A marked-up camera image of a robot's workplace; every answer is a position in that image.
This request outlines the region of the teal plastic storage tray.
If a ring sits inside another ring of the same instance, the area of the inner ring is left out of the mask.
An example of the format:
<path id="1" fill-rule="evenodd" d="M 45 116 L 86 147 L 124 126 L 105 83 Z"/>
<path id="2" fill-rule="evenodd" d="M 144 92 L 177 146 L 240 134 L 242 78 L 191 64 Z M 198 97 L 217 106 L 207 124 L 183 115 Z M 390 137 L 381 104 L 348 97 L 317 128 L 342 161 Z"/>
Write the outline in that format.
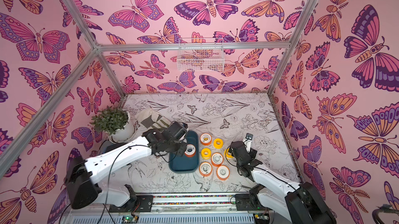
<path id="1" fill-rule="evenodd" d="M 170 154 L 169 169 L 174 173 L 194 173 L 199 167 L 198 134 L 192 130 L 188 131 L 186 143 L 186 150 L 181 155 Z"/>

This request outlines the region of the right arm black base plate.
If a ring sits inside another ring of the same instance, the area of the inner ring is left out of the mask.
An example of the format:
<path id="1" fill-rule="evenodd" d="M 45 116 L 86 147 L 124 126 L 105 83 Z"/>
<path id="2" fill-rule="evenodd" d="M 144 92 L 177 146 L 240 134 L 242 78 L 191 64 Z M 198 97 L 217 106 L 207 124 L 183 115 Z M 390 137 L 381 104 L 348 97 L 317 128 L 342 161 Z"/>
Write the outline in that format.
<path id="1" fill-rule="evenodd" d="M 236 194 L 235 205 L 239 211 L 264 211 L 266 208 L 262 206 L 256 195 L 249 193 Z"/>

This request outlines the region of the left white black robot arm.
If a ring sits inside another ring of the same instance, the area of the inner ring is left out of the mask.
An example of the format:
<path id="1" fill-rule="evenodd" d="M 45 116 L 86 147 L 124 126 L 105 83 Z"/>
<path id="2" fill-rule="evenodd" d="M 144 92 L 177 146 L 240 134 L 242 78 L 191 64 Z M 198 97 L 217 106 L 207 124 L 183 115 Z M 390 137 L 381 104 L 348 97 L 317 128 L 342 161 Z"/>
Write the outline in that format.
<path id="1" fill-rule="evenodd" d="M 133 210 L 137 205 L 136 193 L 130 185 L 112 186 L 112 173 L 162 152 L 183 156 L 187 149 L 187 133 L 186 123 L 172 122 L 167 128 L 150 129 L 135 140 L 96 157 L 75 157 L 64 180 L 70 207 L 82 209 L 91 204 L 104 204 Z"/>

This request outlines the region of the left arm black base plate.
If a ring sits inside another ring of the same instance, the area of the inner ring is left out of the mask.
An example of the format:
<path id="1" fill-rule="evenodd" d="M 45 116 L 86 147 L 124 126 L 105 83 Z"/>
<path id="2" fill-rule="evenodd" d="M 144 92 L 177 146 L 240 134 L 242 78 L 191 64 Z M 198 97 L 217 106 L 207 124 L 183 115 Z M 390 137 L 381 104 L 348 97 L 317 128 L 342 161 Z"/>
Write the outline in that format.
<path id="1" fill-rule="evenodd" d="M 110 213 L 149 213 L 153 206 L 153 195 L 136 196 L 135 200 L 129 200 L 121 207 L 110 205 Z"/>

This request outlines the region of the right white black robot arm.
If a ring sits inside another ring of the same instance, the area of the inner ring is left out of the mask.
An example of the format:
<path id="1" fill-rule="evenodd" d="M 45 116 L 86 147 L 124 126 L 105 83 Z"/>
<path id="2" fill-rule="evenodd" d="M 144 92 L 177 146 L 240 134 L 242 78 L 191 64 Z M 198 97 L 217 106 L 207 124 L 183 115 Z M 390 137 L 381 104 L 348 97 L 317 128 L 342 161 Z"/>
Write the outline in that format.
<path id="1" fill-rule="evenodd" d="M 272 171 L 256 159 L 257 151 L 247 150 L 243 141 L 230 145 L 236 167 L 243 177 L 257 184 L 256 203 L 272 209 L 292 224 L 335 224 L 336 218 L 317 188 L 297 183 Z"/>

